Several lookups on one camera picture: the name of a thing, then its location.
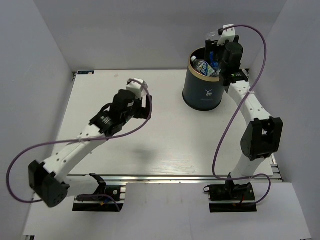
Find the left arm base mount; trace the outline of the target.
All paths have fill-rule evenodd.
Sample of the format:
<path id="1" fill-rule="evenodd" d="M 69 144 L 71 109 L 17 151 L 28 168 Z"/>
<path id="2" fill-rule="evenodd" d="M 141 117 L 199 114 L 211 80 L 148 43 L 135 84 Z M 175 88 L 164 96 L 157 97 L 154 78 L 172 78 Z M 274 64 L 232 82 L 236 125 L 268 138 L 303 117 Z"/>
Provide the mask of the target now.
<path id="1" fill-rule="evenodd" d="M 118 213 L 125 203 L 125 185 L 107 185 L 97 196 L 76 197 L 73 212 Z"/>

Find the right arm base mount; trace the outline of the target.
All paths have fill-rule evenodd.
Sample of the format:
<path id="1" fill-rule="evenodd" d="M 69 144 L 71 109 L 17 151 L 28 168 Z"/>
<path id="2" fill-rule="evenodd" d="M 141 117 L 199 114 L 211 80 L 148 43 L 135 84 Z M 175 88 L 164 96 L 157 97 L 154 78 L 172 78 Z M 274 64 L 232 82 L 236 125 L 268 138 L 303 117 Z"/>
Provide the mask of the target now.
<path id="1" fill-rule="evenodd" d="M 203 192 L 208 194 L 210 213 L 257 212 L 255 194 L 251 183 L 240 188 L 227 184 L 211 184 L 205 186 Z"/>

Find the small bottle green-blue label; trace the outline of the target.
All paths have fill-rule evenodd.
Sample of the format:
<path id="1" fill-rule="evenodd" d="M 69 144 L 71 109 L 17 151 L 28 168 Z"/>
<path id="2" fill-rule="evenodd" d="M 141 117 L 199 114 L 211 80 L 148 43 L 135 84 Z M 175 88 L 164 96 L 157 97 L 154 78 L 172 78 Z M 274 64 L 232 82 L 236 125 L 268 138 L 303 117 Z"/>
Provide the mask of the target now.
<path id="1" fill-rule="evenodd" d="M 196 56 L 190 58 L 192 67 L 201 75 L 206 77 L 215 77 L 216 71 L 203 59 L 198 59 Z"/>

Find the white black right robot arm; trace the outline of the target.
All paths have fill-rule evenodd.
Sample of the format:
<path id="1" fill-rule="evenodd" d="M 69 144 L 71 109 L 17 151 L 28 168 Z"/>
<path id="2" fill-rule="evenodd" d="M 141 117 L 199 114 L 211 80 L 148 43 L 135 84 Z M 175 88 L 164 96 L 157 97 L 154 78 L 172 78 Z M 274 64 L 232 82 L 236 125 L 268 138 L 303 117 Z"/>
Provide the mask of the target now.
<path id="1" fill-rule="evenodd" d="M 242 113 L 247 128 L 240 140 L 241 157 L 226 180 L 226 195 L 236 200 L 249 188 L 258 167 L 277 152 L 283 121 L 265 110 L 253 92 L 247 76 L 240 69 L 244 49 L 237 40 L 217 44 L 215 58 L 220 67 L 219 80 L 225 92 L 236 103 L 236 113 Z"/>

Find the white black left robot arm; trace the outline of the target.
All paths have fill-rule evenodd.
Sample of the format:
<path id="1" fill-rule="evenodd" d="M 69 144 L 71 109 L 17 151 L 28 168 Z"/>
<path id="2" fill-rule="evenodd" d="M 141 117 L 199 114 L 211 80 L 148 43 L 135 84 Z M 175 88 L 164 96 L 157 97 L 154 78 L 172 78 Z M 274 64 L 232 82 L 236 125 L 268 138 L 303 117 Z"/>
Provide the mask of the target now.
<path id="1" fill-rule="evenodd" d="M 89 173 L 79 180 L 70 178 L 71 170 L 94 149 L 118 134 L 131 119 L 151 118 L 152 96 L 148 90 L 127 87 L 114 96 L 94 116 L 78 138 L 42 162 L 28 166 L 29 185 L 49 207 L 59 205 L 67 197 L 99 200 L 106 196 L 106 182 L 98 174 Z"/>

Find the clear bottle blue wrap label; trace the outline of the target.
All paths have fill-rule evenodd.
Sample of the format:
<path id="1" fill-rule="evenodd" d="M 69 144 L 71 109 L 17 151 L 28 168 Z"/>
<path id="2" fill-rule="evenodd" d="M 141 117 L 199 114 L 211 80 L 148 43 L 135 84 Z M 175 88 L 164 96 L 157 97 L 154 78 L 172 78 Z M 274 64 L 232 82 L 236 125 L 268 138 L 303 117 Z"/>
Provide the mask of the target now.
<path id="1" fill-rule="evenodd" d="M 206 35 L 204 60 L 215 70 L 215 76 L 218 76 L 220 73 L 220 66 L 217 55 L 219 54 L 221 49 L 219 46 L 217 46 L 218 40 L 219 35 L 215 31 L 210 32 Z"/>

